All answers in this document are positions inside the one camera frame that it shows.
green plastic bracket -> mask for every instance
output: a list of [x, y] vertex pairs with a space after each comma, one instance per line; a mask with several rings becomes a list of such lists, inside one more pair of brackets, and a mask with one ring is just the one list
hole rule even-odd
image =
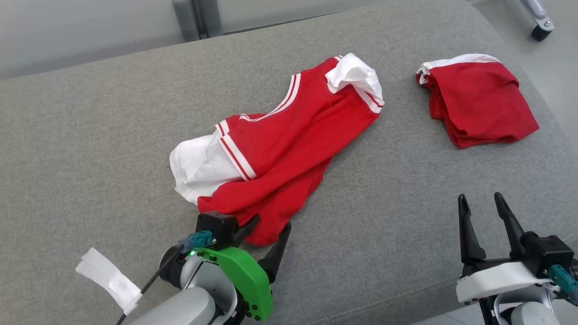
[[273, 311], [269, 278], [248, 252], [228, 247], [221, 250], [197, 248], [197, 256], [218, 264], [235, 288], [249, 304], [249, 313], [256, 319], [267, 320]]

folded red garment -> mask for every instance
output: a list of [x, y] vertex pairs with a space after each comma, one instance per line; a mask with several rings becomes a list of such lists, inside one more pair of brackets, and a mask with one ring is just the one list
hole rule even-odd
[[431, 116], [445, 122], [460, 148], [511, 143], [539, 129], [518, 80], [492, 56], [464, 54], [425, 62], [416, 79], [431, 90]]

red and white shirt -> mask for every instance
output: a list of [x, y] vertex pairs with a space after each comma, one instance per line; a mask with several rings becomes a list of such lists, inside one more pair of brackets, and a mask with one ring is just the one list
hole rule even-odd
[[175, 190], [199, 211], [261, 221], [248, 241], [268, 245], [321, 182], [333, 155], [379, 116], [375, 71], [354, 54], [327, 59], [291, 77], [267, 114], [234, 115], [212, 135], [171, 153]]

white tape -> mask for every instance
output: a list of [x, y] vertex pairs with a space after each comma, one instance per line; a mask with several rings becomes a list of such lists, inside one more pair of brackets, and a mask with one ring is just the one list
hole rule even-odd
[[76, 272], [108, 291], [123, 309], [125, 315], [136, 308], [136, 303], [142, 297], [140, 289], [124, 276], [108, 258], [94, 248], [90, 248], [82, 257], [82, 261], [76, 267]]

black cable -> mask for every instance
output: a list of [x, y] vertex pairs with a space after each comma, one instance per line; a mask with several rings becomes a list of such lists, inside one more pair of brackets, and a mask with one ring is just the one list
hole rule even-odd
[[[158, 275], [161, 273], [161, 271], [167, 266], [169, 265], [169, 263], [173, 260], [173, 258], [175, 258], [178, 254], [180, 254], [180, 251], [184, 248], [184, 245], [179, 245], [179, 247], [177, 247], [177, 249], [175, 250], [175, 252], [173, 253], [173, 255], [171, 255], [170, 258], [168, 258], [162, 265], [161, 267], [158, 268], [157, 272], [154, 273], [153, 277], [150, 278], [150, 280], [144, 285], [143, 289], [140, 291], [140, 294], [145, 294], [145, 291], [153, 284], [153, 282], [158, 278]], [[127, 318], [127, 316], [125, 314], [123, 314], [122, 316], [120, 316], [120, 318], [118, 319], [118, 321], [116, 322], [116, 325], [120, 325], [124, 319]]]

